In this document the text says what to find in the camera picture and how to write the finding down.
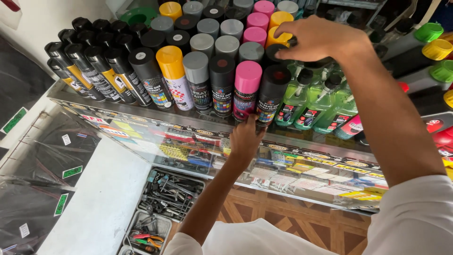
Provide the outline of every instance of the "white sleeve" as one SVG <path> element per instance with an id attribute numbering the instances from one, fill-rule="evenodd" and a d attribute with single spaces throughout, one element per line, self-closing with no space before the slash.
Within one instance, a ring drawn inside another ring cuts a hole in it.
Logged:
<path id="1" fill-rule="evenodd" d="M 453 186 L 447 176 L 412 179 L 390 188 L 371 217 L 363 255 L 450 254 Z"/>
<path id="2" fill-rule="evenodd" d="M 164 255 L 203 255 L 200 244 L 191 236 L 184 233 L 176 233 L 167 244 Z"/>

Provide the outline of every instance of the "pink bottle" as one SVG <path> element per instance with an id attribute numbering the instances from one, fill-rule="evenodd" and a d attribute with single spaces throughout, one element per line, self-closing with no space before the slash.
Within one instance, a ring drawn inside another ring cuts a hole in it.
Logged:
<path id="1" fill-rule="evenodd" d="M 267 33 L 259 27 L 249 27 L 244 31 L 242 43 L 257 42 L 263 47 L 266 44 Z"/>
<path id="2" fill-rule="evenodd" d="M 275 5 L 271 1 L 261 0 L 255 3 L 253 6 L 253 12 L 261 12 L 266 14 L 270 19 L 270 16 L 274 13 Z"/>
<path id="3" fill-rule="evenodd" d="M 236 67 L 233 116 L 243 122 L 254 112 L 263 69 L 255 61 L 244 61 Z"/>
<path id="4" fill-rule="evenodd" d="M 261 12 L 254 12 L 247 17 L 247 28 L 249 27 L 260 27 L 264 30 L 269 25 L 269 17 Z"/>

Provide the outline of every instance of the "green lid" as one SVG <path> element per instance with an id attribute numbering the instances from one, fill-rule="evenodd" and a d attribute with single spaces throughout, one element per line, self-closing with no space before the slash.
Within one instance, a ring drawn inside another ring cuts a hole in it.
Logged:
<path id="1" fill-rule="evenodd" d="M 414 37 L 421 42 L 429 43 L 439 38 L 442 33 L 443 28 L 440 24 L 426 23 L 414 32 Z"/>
<path id="2" fill-rule="evenodd" d="M 453 60 L 444 60 L 433 66 L 429 74 L 440 82 L 453 82 Z"/>

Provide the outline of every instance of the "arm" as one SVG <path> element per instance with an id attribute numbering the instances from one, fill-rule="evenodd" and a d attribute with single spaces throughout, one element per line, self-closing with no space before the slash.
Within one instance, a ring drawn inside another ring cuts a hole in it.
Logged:
<path id="1" fill-rule="evenodd" d="M 240 174 L 249 166 L 265 134 L 262 129 L 255 134 L 257 116 L 249 115 L 233 129 L 230 135 L 231 153 L 222 169 L 203 190 L 197 202 L 190 209 L 178 232 L 187 234 L 203 245 L 211 231 L 228 192 Z"/>
<path id="2" fill-rule="evenodd" d="M 417 177 L 446 174 L 417 110 L 381 64 L 365 33 L 314 15 L 284 22 L 274 36 L 283 32 L 302 40 L 279 51 L 277 58 L 316 61 L 331 56 L 341 65 L 366 138 L 390 187 Z"/>

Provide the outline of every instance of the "white shirt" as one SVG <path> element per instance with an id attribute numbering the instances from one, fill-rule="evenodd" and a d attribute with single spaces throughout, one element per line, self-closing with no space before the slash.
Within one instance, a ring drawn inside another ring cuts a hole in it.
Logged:
<path id="1" fill-rule="evenodd" d="M 392 187 L 371 216 L 363 255 L 453 254 L 453 186 L 447 176 L 416 178 Z M 217 221 L 203 247 L 176 233 L 164 255 L 334 255 L 264 219 Z"/>

